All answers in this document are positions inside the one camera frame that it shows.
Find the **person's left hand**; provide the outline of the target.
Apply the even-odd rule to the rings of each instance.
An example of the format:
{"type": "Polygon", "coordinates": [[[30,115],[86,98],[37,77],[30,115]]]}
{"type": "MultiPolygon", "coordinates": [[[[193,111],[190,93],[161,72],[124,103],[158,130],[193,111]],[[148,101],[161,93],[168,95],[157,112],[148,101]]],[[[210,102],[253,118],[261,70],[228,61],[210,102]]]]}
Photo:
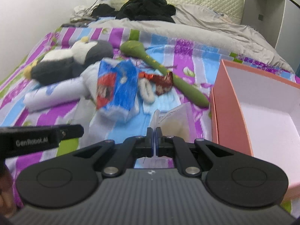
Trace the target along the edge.
{"type": "Polygon", "coordinates": [[[1,215],[3,215],[6,218],[10,218],[16,213],[17,206],[13,194],[13,179],[4,160],[1,160],[0,189],[1,215]]]}

